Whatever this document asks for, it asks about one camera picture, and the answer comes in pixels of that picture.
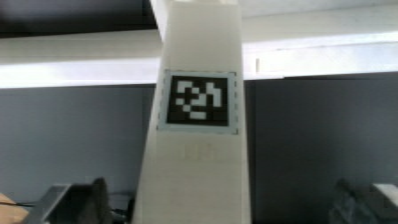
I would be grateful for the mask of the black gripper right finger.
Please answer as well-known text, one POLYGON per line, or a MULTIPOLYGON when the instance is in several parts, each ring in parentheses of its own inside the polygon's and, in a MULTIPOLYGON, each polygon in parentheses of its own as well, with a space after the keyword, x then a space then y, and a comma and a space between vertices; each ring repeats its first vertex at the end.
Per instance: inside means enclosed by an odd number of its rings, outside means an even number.
POLYGON ((398 186, 371 183, 355 188, 344 179, 334 186, 328 224, 398 224, 398 186))

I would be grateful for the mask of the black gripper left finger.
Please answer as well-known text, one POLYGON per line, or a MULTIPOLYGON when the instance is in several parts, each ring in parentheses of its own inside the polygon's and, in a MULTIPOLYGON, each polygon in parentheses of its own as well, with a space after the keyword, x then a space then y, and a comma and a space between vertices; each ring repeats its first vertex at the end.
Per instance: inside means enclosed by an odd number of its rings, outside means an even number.
POLYGON ((23 224, 111 224, 106 182, 55 184, 33 205, 23 224))

